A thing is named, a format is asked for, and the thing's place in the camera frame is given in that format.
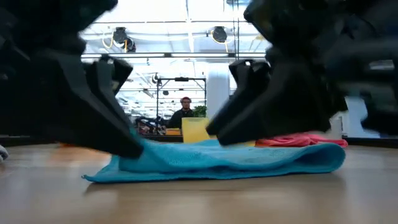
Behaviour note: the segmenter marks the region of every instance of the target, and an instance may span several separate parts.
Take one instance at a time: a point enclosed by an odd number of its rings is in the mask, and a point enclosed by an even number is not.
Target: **red towel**
[[[335,143],[341,147],[347,147],[348,143],[344,139],[341,140],[332,140],[326,139],[316,134],[290,134],[287,136],[275,137],[272,139],[260,139],[256,141],[257,147],[266,147],[266,146],[291,146],[291,147],[304,147],[310,146],[319,143]]]

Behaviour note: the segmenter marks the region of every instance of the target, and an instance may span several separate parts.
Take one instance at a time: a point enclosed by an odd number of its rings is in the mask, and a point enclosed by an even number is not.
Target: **yellow box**
[[[184,143],[196,143],[209,139],[217,139],[209,136],[206,131],[208,118],[182,118],[182,138]],[[255,146],[256,142],[246,142],[245,146]]]
[[[179,128],[167,128],[166,135],[181,135],[181,130]]]

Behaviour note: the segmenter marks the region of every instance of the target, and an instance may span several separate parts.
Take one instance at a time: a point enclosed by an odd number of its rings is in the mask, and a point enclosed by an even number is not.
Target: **blue towel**
[[[159,144],[144,141],[139,159],[112,156],[96,175],[97,183],[144,182],[175,179],[243,179],[337,170],[345,159],[336,144],[307,147],[221,147],[217,140],[195,144]]]

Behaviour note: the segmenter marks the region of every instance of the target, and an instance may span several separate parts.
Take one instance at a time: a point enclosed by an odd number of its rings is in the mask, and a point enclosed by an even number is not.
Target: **wooden table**
[[[350,147],[333,174],[96,185],[108,155],[56,145],[8,148],[0,223],[393,224],[398,149]]]

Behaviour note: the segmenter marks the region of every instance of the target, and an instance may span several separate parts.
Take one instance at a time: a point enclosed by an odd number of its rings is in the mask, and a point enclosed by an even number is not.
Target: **person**
[[[190,108],[191,99],[189,97],[184,97],[180,100],[182,108],[176,111],[173,116],[170,118],[169,123],[167,124],[168,128],[179,128],[182,127],[182,118],[192,118],[193,111]]]

